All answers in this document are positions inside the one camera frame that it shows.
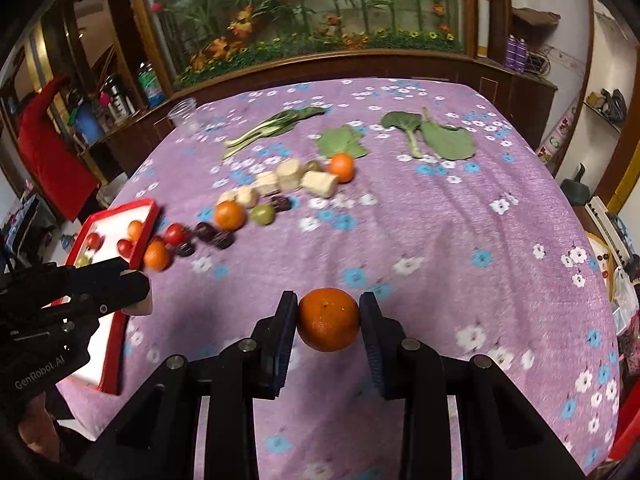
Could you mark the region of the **hand holding left gripper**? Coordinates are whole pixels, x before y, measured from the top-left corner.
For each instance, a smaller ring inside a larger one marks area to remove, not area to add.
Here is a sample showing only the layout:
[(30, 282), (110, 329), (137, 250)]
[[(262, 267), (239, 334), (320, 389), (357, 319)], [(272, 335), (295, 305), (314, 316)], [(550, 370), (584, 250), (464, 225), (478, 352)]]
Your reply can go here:
[(60, 461), (60, 439), (54, 419), (46, 409), (46, 395), (41, 393), (27, 405), (25, 417), (18, 425), (18, 432), (25, 444), (51, 462)]

